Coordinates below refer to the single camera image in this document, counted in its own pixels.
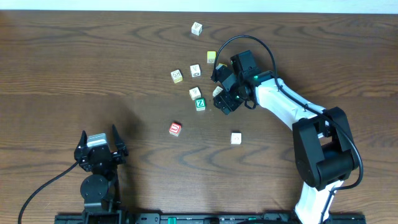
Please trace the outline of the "white block red side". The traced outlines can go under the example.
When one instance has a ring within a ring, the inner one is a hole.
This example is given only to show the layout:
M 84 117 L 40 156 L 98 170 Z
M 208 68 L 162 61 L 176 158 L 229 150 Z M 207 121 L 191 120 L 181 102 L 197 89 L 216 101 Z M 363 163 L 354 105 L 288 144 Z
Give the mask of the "white block red side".
M 241 133 L 231 133 L 231 144 L 241 144 L 242 134 Z

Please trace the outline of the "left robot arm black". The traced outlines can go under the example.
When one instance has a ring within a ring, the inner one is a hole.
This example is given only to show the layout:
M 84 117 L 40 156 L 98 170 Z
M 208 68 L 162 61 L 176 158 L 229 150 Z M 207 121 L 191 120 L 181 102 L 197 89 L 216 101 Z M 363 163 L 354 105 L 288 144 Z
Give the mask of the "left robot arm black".
M 118 130 L 112 126 L 116 151 L 111 151 L 105 133 L 88 136 L 82 132 L 75 149 L 74 158 L 86 172 L 90 172 L 81 184 L 85 217 L 114 215 L 119 210 L 118 166 L 126 162 L 129 155 Z

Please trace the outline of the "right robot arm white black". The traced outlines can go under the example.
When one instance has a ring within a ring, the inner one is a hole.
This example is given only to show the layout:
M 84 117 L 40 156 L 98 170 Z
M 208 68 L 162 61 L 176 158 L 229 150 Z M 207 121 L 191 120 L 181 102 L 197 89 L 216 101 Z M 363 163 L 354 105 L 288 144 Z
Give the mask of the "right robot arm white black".
M 355 146 L 348 119 L 339 107 L 325 109 L 287 87 L 274 71 L 261 72 L 255 65 L 214 68 L 211 79 L 223 86 L 214 105 L 224 114 L 251 101 L 276 115 L 293 134 L 295 164 L 303 180 L 300 199 L 289 223 L 359 223 L 360 217 L 332 216 L 335 194 L 343 182 L 359 170 L 355 188 L 363 178 L 363 162 Z

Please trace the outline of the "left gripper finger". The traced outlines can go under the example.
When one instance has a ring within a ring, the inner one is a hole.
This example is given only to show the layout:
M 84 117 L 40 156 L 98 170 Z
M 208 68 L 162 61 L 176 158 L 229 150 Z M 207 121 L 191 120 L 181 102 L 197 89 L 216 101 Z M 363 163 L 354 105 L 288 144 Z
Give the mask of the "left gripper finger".
M 114 137 L 114 144 L 115 144 L 117 150 L 121 151 L 122 153 L 127 153 L 126 145 L 125 145 L 124 141 L 121 139 L 115 125 L 112 125 L 112 132 L 113 132 L 113 137 Z
M 78 148 L 79 149 L 85 148 L 86 147 L 86 143 L 87 143 L 87 135 L 86 135 L 85 131 L 82 131 L 81 138 L 80 138 L 80 140 L 78 142 Z

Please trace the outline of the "green Z letter block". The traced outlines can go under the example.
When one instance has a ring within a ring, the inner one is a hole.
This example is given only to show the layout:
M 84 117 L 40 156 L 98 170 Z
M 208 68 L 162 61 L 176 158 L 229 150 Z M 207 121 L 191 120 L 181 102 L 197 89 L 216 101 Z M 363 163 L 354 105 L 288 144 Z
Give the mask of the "green Z letter block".
M 197 111 L 203 111 L 206 109 L 206 103 L 204 98 L 198 98 L 195 100 L 195 108 Z

